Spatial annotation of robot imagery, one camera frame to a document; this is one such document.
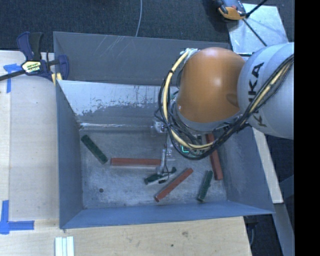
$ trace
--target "gray surface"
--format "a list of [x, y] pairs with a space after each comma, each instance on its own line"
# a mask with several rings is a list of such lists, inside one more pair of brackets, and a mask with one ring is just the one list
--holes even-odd
[[161, 85], [185, 48], [230, 48], [228, 43], [67, 32], [54, 32], [53, 38], [56, 56], [68, 56], [68, 80], [130, 85]]
[[276, 232], [279, 238], [283, 256], [295, 256], [295, 234], [284, 203], [274, 205], [275, 213], [272, 214]]
[[82, 210], [79, 127], [59, 84], [56, 85], [59, 222], [60, 226]]
[[[97, 143], [102, 152], [110, 158], [161, 159], [165, 135], [154, 136], [150, 131], [93, 131], [84, 132]], [[144, 178], [155, 174], [156, 168], [111, 166], [92, 155], [81, 144], [83, 206], [87, 208], [108, 208], [121, 206], [167, 205], [195, 202], [206, 170], [211, 170], [209, 158], [199, 161], [185, 159], [175, 150], [167, 157], [167, 167], [176, 167], [167, 182], [148, 184]], [[157, 203], [154, 196], [187, 168], [193, 173], [168, 196]], [[222, 180], [212, 180], [205, 198], [206, 202], [227, 199]]]

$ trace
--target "yellow cable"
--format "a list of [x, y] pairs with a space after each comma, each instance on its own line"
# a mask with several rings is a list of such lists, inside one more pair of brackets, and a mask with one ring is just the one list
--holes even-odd
[[[177, 67], [180, 65], [180, 63], [187, 57], [189, 54], [189, 50], [186, 50], [184, 54], [180, 56], [180, 58], [175, 62], [173, 65], [171, 72], [168, 74], [165, 84], [164, 84], [164, 89], [163, 89], [163, 114], [165, 117], [165, 120], [168, 122], [168, 110], [167, 110], [167, 97], [168, 97], [168, 90], [169, 90], [169, 84], [171, 81], [171, 78], [173, 76], [173, 73], [176, 71]], [[181, 139], [174, 130], [172, 130], [170, 127], [169, 129], [171, 130], [171, 133], [173, 137], [183, 146], [187, 148], [191, 148], [194, 150], [206, 150], [209, 149], [210, 146], [212, 146], [213, 142], [204, 144], [204, 145], [195, 145], [195, 144], [189, 144], [185, 142], [183, 139]]]

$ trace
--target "blue clamp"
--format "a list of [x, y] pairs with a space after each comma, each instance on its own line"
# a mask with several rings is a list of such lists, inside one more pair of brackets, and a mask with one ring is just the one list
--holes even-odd
[[24, 32], [17, 37], [17, 45], [20, 52], [25, 56], [25, 62], [21, 65], [25, 71], [24, 74], [28, 76], [39, 76], [52, 80], [53, 72], [50, 66], [59, 64], [60, 73], [64, 80], [69, 75], [69, 61], [66, 55], [59, 55], [56, 60], [49, 61], [48, 54], [47, 60], [43, 60], [40, 53], [40, 41], [43, 34], [41, 32], [30, 33]]

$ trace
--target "black marking on robot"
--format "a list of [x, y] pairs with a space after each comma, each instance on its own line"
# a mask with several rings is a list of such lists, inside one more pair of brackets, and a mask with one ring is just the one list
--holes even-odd
[[[252, 69], [252, 72], [251, 74], [256, 78], [255, 82], [253, 83], [251, 81], [251, 79], [249, 80], [249, 88], [250, 90], [248, 91], [248, 100], [249, 102], [251, 103], [253, 101], [253, 99], [255, 98], [257, 92], [255, 91], [255, 88], [257, 86], [257, 82], [258, 82], [258, 77], [259, 77], [259, 71], [260, 71], [260, 68], [264, 65], [264, 62], [256, 65], [253, 67]], [[258, 117], [256, 115], [253, 114], [253, 118], [255, 120], [257, 120], [258, 122], [258, 125], [261, 126], [261, 127], [267, 127], [264, 123], [263, 123], [263, 119], [261, 117], [261, 115], [259, 115]]]

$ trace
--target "black cable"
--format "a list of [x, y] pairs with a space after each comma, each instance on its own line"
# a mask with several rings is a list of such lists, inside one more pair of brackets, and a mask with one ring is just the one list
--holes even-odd
[[263, 0], [261, 3], [259, 3], [256, 7], [254, 7], [251, 11], [249, 11], [246, 15], [245, 15], [245, 17], [246, 18], [249, 18], [249, 16], [254, 12], [254, 11], [256, 11], [256, 9], [258, 9], [260, 6], [262, 6], [266, 1], [268, 1], [268, 0]]
[[243, 22], [249, 27], [249, 29], [256, 35], [256, 37], [261, 41], [261, 43], [263, 43], [264, 46], [267, 46], [267, 44], [265, 43], [265, 41], [263, 41], [263, 39], [257, 34], [257, 32], [249, 25], [249, 23], [246, 21], [246, 19], [243, 19]]

